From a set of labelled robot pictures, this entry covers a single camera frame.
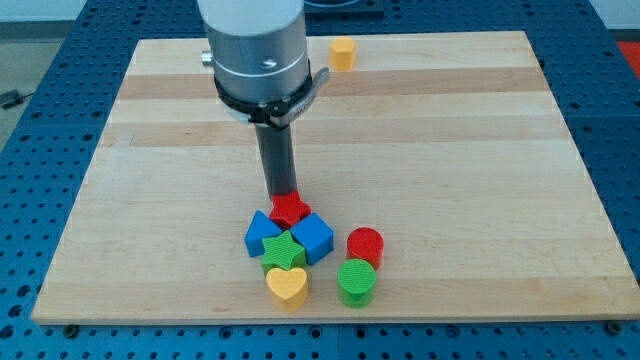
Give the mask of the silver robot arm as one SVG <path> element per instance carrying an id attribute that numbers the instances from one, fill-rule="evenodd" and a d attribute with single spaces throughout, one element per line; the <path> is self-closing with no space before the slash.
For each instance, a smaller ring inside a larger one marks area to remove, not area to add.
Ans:
<path id="1" fill-rule="evenodd" d="M 303 0 L 198 0 L 215 78 L 232 98 L 275 102 L 307 80 Z"/>

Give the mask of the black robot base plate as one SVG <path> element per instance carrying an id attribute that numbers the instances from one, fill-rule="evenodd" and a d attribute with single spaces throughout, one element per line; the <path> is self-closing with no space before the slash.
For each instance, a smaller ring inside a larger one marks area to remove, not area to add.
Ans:
<path id="1" fill-rule="evenodd" d="M 304 0 L 304 11 L 312 15 L 379 15 L 385 0 Z"/>

